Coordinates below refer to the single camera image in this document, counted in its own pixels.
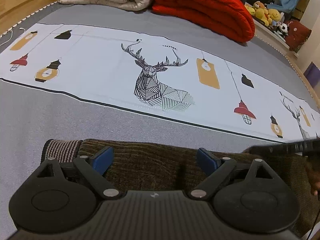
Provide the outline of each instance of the panda stuffed toy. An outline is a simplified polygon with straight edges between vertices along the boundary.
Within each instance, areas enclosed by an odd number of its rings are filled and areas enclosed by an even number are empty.
[[[288,31],[289,27],[285,23],[281,23],[276,29],[276,33],[279,34],[282,38],[288,36]]]

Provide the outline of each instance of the gray bed sheet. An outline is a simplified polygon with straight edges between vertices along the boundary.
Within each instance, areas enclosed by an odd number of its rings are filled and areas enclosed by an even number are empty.
[[[309,105],[316,104],[289,62],[271,46],[253,38],[238,44],[183,19],[150,11],[127,12],[99,5],[54,4],[14,28],[13,39],[36,22],[84,24],[167,37],[234,62],[280,85]],[[0,39],[8,40],[10,33]],[[41,151],[50,138],[97,138],[162,143],[213,151],[241,152],[269,142],[177,122],[171,122],[72,97],[48,93],[0,80],[0,239],[15,231],[8,212],[12,194],[40,163]]]

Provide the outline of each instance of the black cable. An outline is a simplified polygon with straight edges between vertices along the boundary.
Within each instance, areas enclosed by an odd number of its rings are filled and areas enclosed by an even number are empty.
[[[309,237],[311,236],[311,233],[312,233],[313,229],[314,229],[314,228],[315,228],[315,226],[316,226],[316,223],[317,223],[317,220],[318,220],[319,214],[320,214],[320,207],[319,207],[319,212],[318,212],[318,215],[317,215],[317,217],[316,217],[316,220],[315,220],[315,222],[313,223],[313,226],[312,226],[312,228],[311,228],[311,230],[310,230],[310,234],[309,234],[309,236],[307,237],[307,240],[308,240],[308,239],[309,239]]]

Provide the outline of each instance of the human hand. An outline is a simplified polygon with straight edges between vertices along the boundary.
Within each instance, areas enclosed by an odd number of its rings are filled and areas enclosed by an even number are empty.
[[[318,190],[320,190],[320,171],[314,171],[311,163],[307,163],[306,172],[308,175],[309,183],[311,185],[311,194],[318,195]]]

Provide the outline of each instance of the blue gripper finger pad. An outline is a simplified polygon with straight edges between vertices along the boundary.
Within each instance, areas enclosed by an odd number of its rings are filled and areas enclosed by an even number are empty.
[[[198,149],[196,160],[198,166],[207,176],[210,176],[221,166],[221,160],[204,148]]]
[[[90,165],[103,175],[113,162],[113,148],[105,147],[90,158]]]

